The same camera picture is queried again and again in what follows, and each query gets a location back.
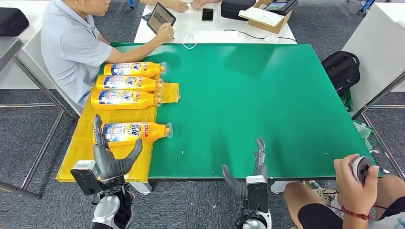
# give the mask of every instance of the black backpack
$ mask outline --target black backpack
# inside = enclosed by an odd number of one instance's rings
[[[359,58],[353,53],[338,51],[321,63],[339,96],[360,80]]]
[[[21,10],[0,7],[0,37],[16,37],[30,23]]]
[[[239,17],[239,11],[247,10],[256,3],[255,0],[222,0],[221,16],[240,21],[247,21],[246,18]]]

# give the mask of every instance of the man's hand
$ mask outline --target man's hand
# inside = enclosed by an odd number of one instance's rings
[[[171,0],[169,8],[175,10],[178,13],[184,13],[189,9],[189,6],[184,1],[180,0]]]
[[[370,166],[364,185],[356,180],[350,164],[359,157],[348,155],[335,159],[336,183],[339,187],[339,204],[357,214],[368,215],[377,199],[378,166]]]
[[[173,35],[174,32],[170,23],[165,23],[159,28],[158,34],[156,34],[156,39],[160,44],[164,44],[173,40]]]
[[[208,3],[207,0],[193,0],[191,3],[191,7],[196,11],[199,11]]]

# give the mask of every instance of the black cable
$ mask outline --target black cable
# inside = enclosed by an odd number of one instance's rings
[[[244,212],[245,212],[245,208],[242,208],[239,218],[235,221],[235,227],[238,227],[238,225],[240,225],[239,222],[243,220]]]
[[[245,35],[248,35],[249,37],[253,37],[253,38],[256,38],[256,39],[264,39],[265,38],[265,37],[255,37],[255,36],[252,36],[252,35],[250,35],[248,33],[242,32],[242,31],[237,31],[237,32],[243,33]]]
[[[332,206],[329,205],[329,204],[327,204],[326,206],[328,206],[328,207],[330,207],[330,208],[333,208],[333,209],[336,209],[336,210],[338,210],[338,211],[342,211],[341,209],[332,207]],[[398,211],[399,211],[399,212],[405,211],[405,209],[397,210],[397,209],[391,209],[391,208],[381,207],[381,206],[378,206],[378,205],[373,205],[373,207],[374,207],[374,208],[382,208],[382,209],[385,209],[385,210],[387,210],[387,211],[394,212],[394,213],[396,213],[396,212],[398,212]]]
[[[254,213],[255,213],[255,211],[252,211],[252,212],[251,212],[249,215],[247,215],[240,223],[238,223],[238,221],[235,222],[236,228],[237,228],[237,229],[242,229],[243,224],[244,224],[248,219],[250,219],[250,218],[253,216]]]
[[[296,40],[294,40],[294,39],[292,39],[292,38],[289,38],[289,37],[278,37],[278,38],[282,38],[282,39],[289,39],[289,40],[292,40],[292,41],[297,42]]]
[[[245,33],[245,32],[242,32],[242,31],[237,31],[237,30],[224,30],[224,31],[236,31],[236,32],[243,33],[244,35],[248,35],[249,37],[253,37],[253,38],[256,38],[256,39],[264,39],[264,38],[265,38],[265,37],[255,37],[255,36],[252,36],[252,35],[250,35],[250,34],[248,34],[248,33]],[[294,40],[294,39],[292,39],[292,38],[289,38],[289,37],[278,37],[278,38],[281,38],[281,39],[289,39],[289,40],[292,40],[292,41],[297,42],[296,40]]]

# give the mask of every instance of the table leg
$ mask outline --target table leg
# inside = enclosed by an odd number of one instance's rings
[[[152,186],[149,183],[142,183],[142,182],[130,182],[130,184],[143,195],[150,194],[152,192]]]
[[[373,105],[372,109],[405,109],[405,105]]]
[[[401,168],[399,167],[398,163],[395,161],[393,155],[391,154],[391,152],[388,150],[387,146],[384,144],[383,140],[381,139],[380,135],[378,134],[378,132],[375,130],[373,124],[371,123],[371,121],[369,120],[369,118],[367,117],[367,115],[365,113],[361,113],[362,118],[364,119],[364,122],[366,123],[366,125],[368,125],[373,131],[372,131],[372,135],[374,135],[375,140],[377,140],[378,145],[380,145],[381,149],[384,151],[385,156],[388,158],[388,160],[390,161],[391,165],[393,165],[394,169],[396,170],[396,172],[398,173],[399,177],[405,181],[405,174],[404,172],[401,170]]]
[[[39,199],[41,197],[41,195],[27,191],[25,189],[4,183],[2,181],[0,181],[0,189],[6,191],[6,192],[11,192],[14,193],[15,195],[18,196],[24,196],[33,200]]]
[[[62,105],[62,103],[55,98],[55,96],[46,88],[35,76],[34,74],[17,58],[13,57],[13,61],[17,66],[25,73],[27,76],[36,84],[45,94],[55,103],[61,110],[63,110],[70,119],[73,119],[73,115]]]
[[[56,106],[56,104],[54,104],[54,103],[0,104],[0,108],[46,107],[46,106]]]
[[[56,128],[58,127],[59,123],[61,122],[63,114],[64,114],[64,111],[61,110],[59,112],[58,117],[56,118],[55,122],[53,123],[53,126],[52,126],[51,130],[49,131],[48,136],[46,137],[45,142],[43,143],[42,148],[38,153],[38,156],[36,157],[30,171],[28,172],[28,175],[25,178],[24,183],[21,186],[22,189],[28,188],[28,185],[30,184],[31,179],[34,176],[34,173],[37,170],[37,168],[43,158],[43,155],[45,154],[45,151],[48,148],[48,145],[53,138],[53,135],[55,134]]]
[[[392,81],[386,88],[384,88],[378,95],[376,95],[369,103],[367,103],[364,107],[362,107],[358,112],[356,112],[352,119],[356,119],[360,116],[361,113],[366,112],[371,106],[373,106],[378,100],[380,100],[385,94],[393,90],[396,86],[398,86],[402,81],[405,80],[405,72],[398,76],[394,81]]]

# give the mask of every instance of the person's arm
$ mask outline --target person's arm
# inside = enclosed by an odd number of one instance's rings
[[[173,9],[178,13],[183,13],[189,9],[187,3],[180,0],[140,0],[145,5],[155,6],[157,2],[162,4],[162,6]]]
[[[350,164],[359,157],[358,154],[348,155],[343,159],[335,159],[336,183],[339,187],[338,203],[356,214],[369,215],[377,199],[378,166],[370,166],[365,183],[356,180]],[[344,213],[343,229],[367,229],[368,220]]]
[[[137,48],[131,49],[127,52],[121,53],[113,48],[110,56],[107,58],[107,63],[124,63],[124,62],[138,62],[148,56],[153,50],[157,49],[164,43],[173,39],[173,29],[170,23],[163,24],[158,34],[148,43],[141,45]]]
[[[191,3],[191,7],[195,10],[201,10],[206,4],[209,3],[216,3],[222,0],[193,0]]]
[[[98,34],[98,40],[101,41],[101,42],[104,42],[104,43],[106,43],[108,45],[110,44],[110,42],[108,42],[106,39],[104,39],[104,37],[101,36],[101,34]]]
[[[121,53],[110,45],[95,39],[84,28],[65,32],[60,38],[60,43],[65,59],[96,68],[104,62],[140,61],[160,45],[172,39],[173,29],[170,23],[165,23],[151,41],[125,53]]]

